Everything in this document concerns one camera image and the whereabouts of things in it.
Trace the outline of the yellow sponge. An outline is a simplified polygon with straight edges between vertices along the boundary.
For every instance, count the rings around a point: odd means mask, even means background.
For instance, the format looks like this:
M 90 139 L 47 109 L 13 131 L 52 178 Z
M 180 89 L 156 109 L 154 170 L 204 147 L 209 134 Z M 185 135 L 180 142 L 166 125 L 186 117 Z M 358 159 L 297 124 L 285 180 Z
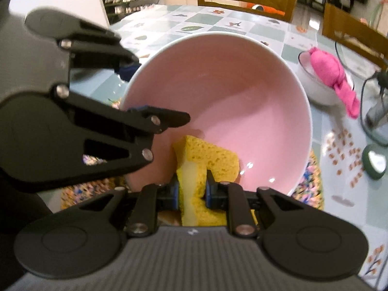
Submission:
M 239 175 L 238 155 L 192 135 L 173 144 L 177 158 L 179 209 L 184 227 L 225 226 L 226 213 L 206 207 L 207 171 L 216 182 L 234 182 Z

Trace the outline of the pink ceramic bowl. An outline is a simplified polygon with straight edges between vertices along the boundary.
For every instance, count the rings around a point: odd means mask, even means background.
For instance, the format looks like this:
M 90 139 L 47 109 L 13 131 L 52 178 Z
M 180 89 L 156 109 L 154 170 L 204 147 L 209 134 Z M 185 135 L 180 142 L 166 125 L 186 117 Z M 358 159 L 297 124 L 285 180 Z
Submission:
M 173 144 L 185 135 L 231 150 L 238 183 L 289 194 L 305 172 L 312 115 L 294 71 L 260 42 L 233 33 L 181 38 L 153 55 L 128 84 L 120 107 L 187 112 L 190 122 L 157 135 L 154 160 L 128 175 L 134 191 L 165 183 L 176 171 Z

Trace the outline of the white bowl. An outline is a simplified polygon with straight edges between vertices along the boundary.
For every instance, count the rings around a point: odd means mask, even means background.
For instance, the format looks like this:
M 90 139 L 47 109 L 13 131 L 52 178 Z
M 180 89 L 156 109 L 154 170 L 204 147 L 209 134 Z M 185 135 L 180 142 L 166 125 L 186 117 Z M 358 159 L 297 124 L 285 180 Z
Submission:
M 310 63 L 310 54 L 308 51 L 302 51 L 298 56 L 297 76 L 310 100 L 323 106 L 333 106 L 343 103 L 339 100 L 334 90 L 324 85 Z M 351 79 L 347 75 L 349 85 L 354 90 Z

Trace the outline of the colourful woven placemat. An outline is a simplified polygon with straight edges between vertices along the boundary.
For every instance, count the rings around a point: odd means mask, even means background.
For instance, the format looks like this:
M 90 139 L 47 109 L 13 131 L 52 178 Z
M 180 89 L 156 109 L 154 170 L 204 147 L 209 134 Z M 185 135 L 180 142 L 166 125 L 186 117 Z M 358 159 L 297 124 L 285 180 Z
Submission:
M 60 196 L 60 208 L 67 209 L 73 205 L 79 204 L 98 194 L 113 190 L 117 186 L 129 189 L 129 185 L 124 176 L 111 177 L 108 179 L 82 183 L 74 186 L 68 186 L 62 189 Z M 305 173 L 296 189 L 291 192 L 291 196 L 313 208 L 323 210 L 323 186 L 321 180 L 321 170 L 318 164 L 314 150 L 310 151 L 309 160 Z

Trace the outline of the pink cloth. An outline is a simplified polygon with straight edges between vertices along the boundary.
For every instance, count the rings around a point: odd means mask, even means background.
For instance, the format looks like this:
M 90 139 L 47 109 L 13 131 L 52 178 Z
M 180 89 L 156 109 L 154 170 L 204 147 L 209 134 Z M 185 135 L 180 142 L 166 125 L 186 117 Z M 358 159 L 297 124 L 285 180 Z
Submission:
M 320 81 L 334 90 L 344 104 L 347 115 L 357 119 L 360 114 L 360 100 L 349 85 L 345 69 L 339 59 L 317 47 L 311 48 L 308 53 L 312 68 Z

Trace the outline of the right wooden chair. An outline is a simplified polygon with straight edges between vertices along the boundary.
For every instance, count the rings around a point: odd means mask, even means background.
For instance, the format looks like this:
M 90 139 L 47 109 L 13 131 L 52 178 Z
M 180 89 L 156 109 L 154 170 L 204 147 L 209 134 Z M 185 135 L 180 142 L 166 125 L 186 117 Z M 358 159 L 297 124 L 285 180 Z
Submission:
M 329 3 L 324 8 L 322 35 L 387 70 L 387 37 Z

